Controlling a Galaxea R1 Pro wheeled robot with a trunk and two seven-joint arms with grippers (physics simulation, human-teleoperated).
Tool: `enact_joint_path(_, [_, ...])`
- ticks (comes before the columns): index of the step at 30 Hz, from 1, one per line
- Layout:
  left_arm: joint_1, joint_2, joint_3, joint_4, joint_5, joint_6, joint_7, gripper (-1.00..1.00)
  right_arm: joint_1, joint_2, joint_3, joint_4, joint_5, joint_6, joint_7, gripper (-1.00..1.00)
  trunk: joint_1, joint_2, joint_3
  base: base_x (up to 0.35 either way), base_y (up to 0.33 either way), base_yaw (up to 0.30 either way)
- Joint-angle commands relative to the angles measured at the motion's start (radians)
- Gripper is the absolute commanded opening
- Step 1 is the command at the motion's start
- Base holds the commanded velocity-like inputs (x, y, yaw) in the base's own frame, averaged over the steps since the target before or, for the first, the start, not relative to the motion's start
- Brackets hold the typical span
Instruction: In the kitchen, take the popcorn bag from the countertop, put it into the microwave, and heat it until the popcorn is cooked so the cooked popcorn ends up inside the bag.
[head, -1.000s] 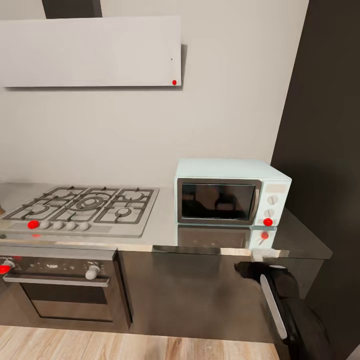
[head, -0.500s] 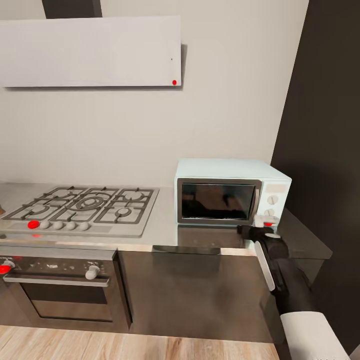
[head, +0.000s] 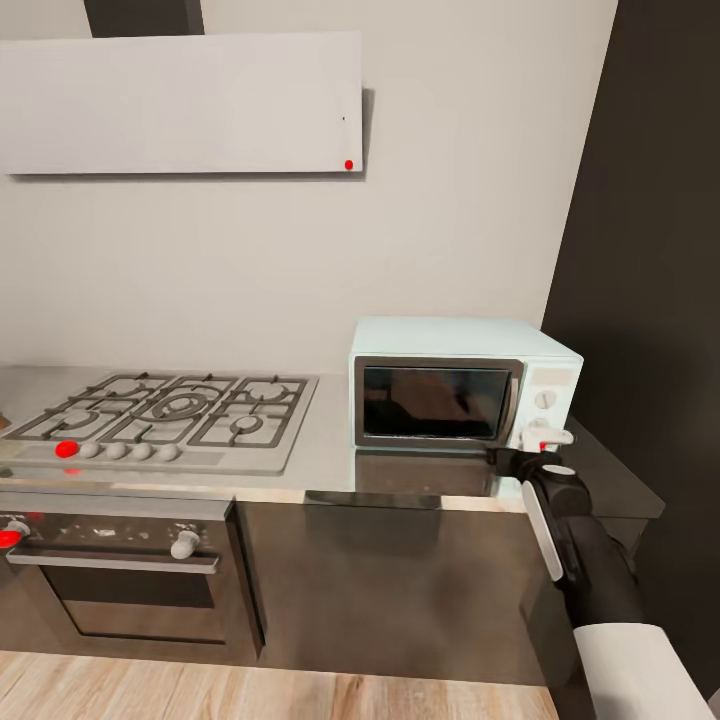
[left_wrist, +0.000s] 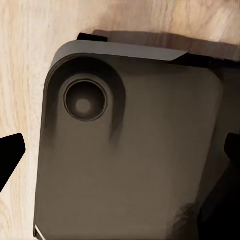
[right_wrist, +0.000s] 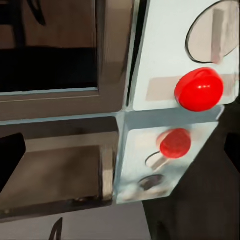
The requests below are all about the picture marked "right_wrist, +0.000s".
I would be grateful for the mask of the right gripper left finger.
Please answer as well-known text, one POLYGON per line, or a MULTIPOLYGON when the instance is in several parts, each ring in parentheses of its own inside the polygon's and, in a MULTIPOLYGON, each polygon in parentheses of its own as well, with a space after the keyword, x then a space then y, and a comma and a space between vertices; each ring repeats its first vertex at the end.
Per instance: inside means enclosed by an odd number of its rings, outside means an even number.
POLYGON ((0 193, 26 152, 21 133, 0 138, 0 193))

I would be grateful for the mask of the microwave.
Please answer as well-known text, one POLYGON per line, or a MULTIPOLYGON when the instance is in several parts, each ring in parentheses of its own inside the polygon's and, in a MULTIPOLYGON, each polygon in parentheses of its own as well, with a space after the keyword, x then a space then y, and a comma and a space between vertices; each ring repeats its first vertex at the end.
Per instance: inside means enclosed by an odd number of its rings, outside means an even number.
POLYGON ((240 95, 240 0, 0 0, 0 122, 240 95))

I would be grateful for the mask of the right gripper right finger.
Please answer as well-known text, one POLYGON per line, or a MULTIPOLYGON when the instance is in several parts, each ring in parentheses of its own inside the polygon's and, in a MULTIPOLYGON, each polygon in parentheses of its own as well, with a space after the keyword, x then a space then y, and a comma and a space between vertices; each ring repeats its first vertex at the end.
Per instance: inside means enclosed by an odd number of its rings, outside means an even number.
POLYGON ((224 150, 240 172, 240 134, 229 133, 225 141, 224 150))

